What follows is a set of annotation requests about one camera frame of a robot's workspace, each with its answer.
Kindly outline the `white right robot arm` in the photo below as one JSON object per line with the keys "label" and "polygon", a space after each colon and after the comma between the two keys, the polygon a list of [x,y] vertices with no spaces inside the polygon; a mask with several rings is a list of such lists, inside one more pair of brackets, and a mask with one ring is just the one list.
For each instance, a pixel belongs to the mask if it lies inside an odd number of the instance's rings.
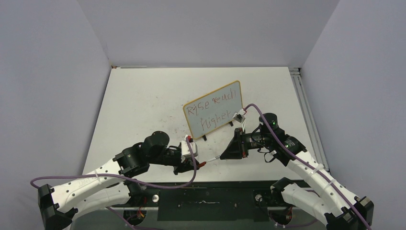
{"label": "white right robot arm", "polygon": [[322,222],[328,230],[369,230],[372,227],[373,202],[334,179],[298,139],[279,127],[276,114],[260,116],[259,126],[252,133],[236,128],[220,159],[246,158],[253,149],[266,149],[273,160],[279,160],[314,190],[306,191],[283,177],[270,187],[273,203],[296,206]]}

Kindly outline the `white marker pen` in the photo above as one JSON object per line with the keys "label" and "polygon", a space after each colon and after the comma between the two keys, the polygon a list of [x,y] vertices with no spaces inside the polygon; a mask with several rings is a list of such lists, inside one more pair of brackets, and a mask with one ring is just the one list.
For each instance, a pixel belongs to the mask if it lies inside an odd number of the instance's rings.
{"label": "white marker pen", "polygon": [[206,163],[213,162],[213,161],[218,160],[218,159],[220,159],[220,156],[213,157],[213,158],[207,160]]}

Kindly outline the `red marker cap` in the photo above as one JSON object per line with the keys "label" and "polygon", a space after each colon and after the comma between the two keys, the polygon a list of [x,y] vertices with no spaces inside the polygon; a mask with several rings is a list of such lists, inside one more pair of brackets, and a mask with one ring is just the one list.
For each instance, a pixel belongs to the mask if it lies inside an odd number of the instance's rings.
{"label": "red marker cap", "polygon": [[201,162],[200,164],[198,164],[198,167],[199,167],[199,168],[201,168],[201,167],[205,166],[205,165],[206,165],[206,163],[207,163],[206,161]]}

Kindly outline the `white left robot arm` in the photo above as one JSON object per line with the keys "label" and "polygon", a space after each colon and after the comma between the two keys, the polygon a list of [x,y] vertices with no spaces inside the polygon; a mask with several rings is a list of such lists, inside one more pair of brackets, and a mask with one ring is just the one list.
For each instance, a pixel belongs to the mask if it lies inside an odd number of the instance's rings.
{"label": "white left robot arm", "polygon": [[168,134],[155,131],[88,174],[65,176],[70,181],[61,185],[36,186],[44,228],[63,230],[77,218],[104,207],[126,203],[138,206],[143,199],[143,186],[164,186],[139,181],[136,176],[156,164],[172,166],[175,175],[193,171],[196,177],[205,165],[198,162],[197,155],[191,136],[186,135],[178,146],[171,146]]}

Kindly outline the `yellow framed whiteboard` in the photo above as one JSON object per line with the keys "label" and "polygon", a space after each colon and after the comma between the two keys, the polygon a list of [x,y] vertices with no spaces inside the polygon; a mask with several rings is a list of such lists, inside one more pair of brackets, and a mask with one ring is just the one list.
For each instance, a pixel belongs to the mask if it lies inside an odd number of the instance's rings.
{"label": "yellow framed whiteboard", "polygon": [[236,80],[183,106],[191,137],[199,139],[227,125],[243,107],[241,83]]}

